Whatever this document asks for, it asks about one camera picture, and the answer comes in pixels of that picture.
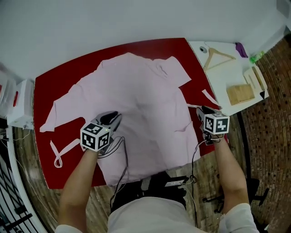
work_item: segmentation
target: white table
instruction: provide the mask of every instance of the white table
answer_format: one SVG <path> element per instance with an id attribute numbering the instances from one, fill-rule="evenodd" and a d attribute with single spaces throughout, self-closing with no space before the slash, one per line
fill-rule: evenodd
<path id="1" fill-rule="evenodd" d="M 236 105 L 231 105 L 226 92 L 227 87 L 230 87 L 232 85 L 246 84 L 247 82 L 243 76 L 243 73 L 252 66 L 254 66 L 250 63 L 249 58 L 242 58 L 240 56 L 240 54 L 236 50 L 235 44 L 207 41 L 189 41 L 189 44 L 192 47 L 202 67 L 204 67 L 209 57 L 209 48 L 214 48 L 219 52 L 229 54 L 236 58 L 235 60 L 223 63 L 205 72 L 212 91 L 216 97 L 216 100 L 221 106 L 221 111 L 224 114 L 231 116 L 263 100 L 263 98 L 260 96 L 260 92 L 255 91 L 254 99 Z M 200 50 L 201 46 L 207 49 L 206 53 L 203 53 Z M 220 57 L 219 55 L 214 55 L 212 59 L 214 59 L 215 64 L 218 64 L 224 61 L 225 58 Z M 268 91 L 265 90 L 265 98 L 267 98 L 268 96 Z"/>

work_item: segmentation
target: red tablecloth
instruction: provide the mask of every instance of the red tablecloth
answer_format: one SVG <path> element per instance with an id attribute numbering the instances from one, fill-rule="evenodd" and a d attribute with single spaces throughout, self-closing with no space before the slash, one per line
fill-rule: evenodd
<path id="1" fill-rule="evenodd" d="M 67 178 L 83 155 L 81 147 L 74 147 L 62 156 L 63 167 L 56 168 L 54 166 L 55 154 L 50 147 L 50 141 L 52 140 L 58 151 L 61 151 L 75 138 L 80 136 L 80 128 L 85 123 L 83 118 L 79 118 L 57 127 L 55 132 L 41 133 L 40 126 L 45 123 L 53 101 L 66 94 L 72 85 L 82 77 L 96 70 L 102 60 L 110 59 L 127 52 L 150 59 L 167 59 L 170 56 L 174 56 L 192 79 L 192 81 L 181 87 L 187 103 L 217 108 L 201 92 L 206 89 L 214 97 L 199 61 L 184 38 L 141 41 L 115 46 L 87 54 L 62 64 L 37 77 L 35 80 L 33 108 L 35 139 L 48 188 L 63 188 Z M 190 108 L 189 110 L 198 141 L 201 142 L 203 140 L 202 132 L 199 129 L 201 122 L 196 116 L 196 109 Z M 213 150 L 213 146 L 206 146 L 204 143 L 200 146 L 201 155 L 205 155 Z M 98 166 L 95 169 L 92 185 L 105 185 L 102 172 Z"/>

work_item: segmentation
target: green plastic object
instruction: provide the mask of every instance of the green plastic object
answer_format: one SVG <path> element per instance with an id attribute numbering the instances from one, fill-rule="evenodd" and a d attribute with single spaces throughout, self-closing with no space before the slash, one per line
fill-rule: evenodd
<path id="1" fill-rule="evenodd" d="M 253 64 L 256 63 L 258 60 L 260 60 L 263 57 L 264 54 L 265 54 L 265 52 L 261 51 L 260 53 L 254 55 L 254 56 L 251 56 L 250 62 Z"/>

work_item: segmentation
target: wooden block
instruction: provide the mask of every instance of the wooden block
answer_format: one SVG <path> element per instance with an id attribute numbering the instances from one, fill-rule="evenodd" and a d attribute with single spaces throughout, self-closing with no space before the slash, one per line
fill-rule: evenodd
<path id="1" fill-rule="evenodd" d="M 255 98 L 250 84 L 235 85 L 226 90 L 231 105 L 246 102 Z"/>

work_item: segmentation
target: wooden hanger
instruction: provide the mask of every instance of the wooden hanger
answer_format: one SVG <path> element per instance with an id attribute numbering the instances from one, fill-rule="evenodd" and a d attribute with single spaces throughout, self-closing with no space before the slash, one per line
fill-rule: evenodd
<path id="1" fill-rule="evenodd" d="M 214 48 L 209 48 L 208 51 L 209 51 L 209 57 L 208 57 L 208 59 L 207 59 L 205 65 L 204 65 L 204 71 L 210 70 L 210 69 L 212 69 L 212 68 L 214 68 L 214 67 L 217 67 L 217 66 L 219 66 L 219 65 L 221 65 L 221 64 L 223 64 L 223 63 L 226 63 L 226 62 L 228 62 L 228 61 L 231 61 L 231 60 L 235 60 L 235 59 L 236 59 L 235 57 L 233 57 L 233 56 L 231 56 L 231 55 L 228 55 L 228 54 L 225 54 L 225 53 L 221 53 L 221 52 L 219 52 L 218 50 L 216 50 L 216 49 L 214 49 Z M 229 59 L 229 60 L 226 60 L 226 61 L 223 61 L 223 62 L 221 62 L 221 63 L 218 63 L 218 64 L 216 64 L 216 65 L 214 65 L 214 66 L 209 67 L 210 61 L 211 61 L 211 59 L 212 59 L 212 57 L 213 57 L 213 55 L 214 55 L 215 53 L 216 53 L 216 54 L 219 54 L 219 55 L 221 55 L 221 56 L 226 56 L 226 57 L 228 57 L 228 58 L 230 58 L 230 59 Z"/>

